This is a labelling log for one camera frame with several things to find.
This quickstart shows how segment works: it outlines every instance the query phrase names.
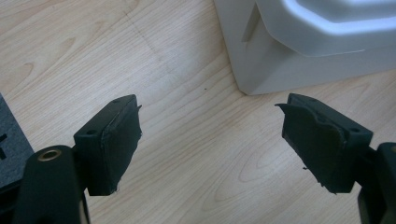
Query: wood grain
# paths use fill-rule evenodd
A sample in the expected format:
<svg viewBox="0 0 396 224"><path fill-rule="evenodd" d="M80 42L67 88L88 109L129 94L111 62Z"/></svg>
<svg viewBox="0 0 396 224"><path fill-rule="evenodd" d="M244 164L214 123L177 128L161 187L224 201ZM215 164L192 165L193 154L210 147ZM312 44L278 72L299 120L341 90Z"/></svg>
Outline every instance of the wood grain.
<svg viewBox="0 0 396 224"><path fill-rule="evenodd" d="M293 90L395 141L396 70ZM210 0L0 3L0 91L35 151L136 94L143 138L92 223L359 223L281 138L290 91L246 96Z"/></svg>

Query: translucent plastic box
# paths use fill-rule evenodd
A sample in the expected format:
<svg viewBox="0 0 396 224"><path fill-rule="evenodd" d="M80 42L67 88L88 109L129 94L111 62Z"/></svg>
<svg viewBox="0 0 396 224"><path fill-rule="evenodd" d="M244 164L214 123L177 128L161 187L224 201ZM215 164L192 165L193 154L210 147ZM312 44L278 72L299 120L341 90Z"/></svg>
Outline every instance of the translucent plastic box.
<svg viewBox="0 0 396 224"><path fill-rule="evenodd" d="M215 0L238 87L262 94L396 68L395 0Z"/></svg>

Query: tabletop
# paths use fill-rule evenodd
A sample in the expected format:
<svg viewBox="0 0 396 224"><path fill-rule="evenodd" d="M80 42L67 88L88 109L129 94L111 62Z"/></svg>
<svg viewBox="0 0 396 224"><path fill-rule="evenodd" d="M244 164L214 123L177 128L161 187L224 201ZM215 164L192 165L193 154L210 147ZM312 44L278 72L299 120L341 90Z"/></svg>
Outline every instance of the tabletop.
<svg viewBox="0 0 396 224"><path fill-rule="evenodd" d="M0 91L35 151L135 94L143 136L92 223L360 223L359 185L322 188L282 139L290 92L395 141L396 70L247 96L212 0L0 2Z"/></svg>

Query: white plastic box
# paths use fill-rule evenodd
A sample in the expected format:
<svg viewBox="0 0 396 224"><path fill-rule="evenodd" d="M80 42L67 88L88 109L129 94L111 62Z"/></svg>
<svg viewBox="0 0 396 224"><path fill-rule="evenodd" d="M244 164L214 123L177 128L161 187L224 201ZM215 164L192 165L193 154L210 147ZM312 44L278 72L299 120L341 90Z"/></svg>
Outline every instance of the white plastic box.
<svg viewBox="0 0 396 224"><path fill-rule="evenodd" d="M395 0L215 0L238 87L295 89L396 68Z"/></svg>

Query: container lid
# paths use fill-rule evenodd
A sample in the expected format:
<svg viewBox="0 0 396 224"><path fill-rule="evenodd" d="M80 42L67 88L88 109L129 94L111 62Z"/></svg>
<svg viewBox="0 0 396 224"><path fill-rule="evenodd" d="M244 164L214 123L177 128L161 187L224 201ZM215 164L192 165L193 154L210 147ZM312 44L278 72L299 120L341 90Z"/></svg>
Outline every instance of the container lid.
<svg viewBox="0 0 396 224"><path fill-rule="evenodd" d="M305 56L396 45L394 0L256 0L268 33Z"/></svg>

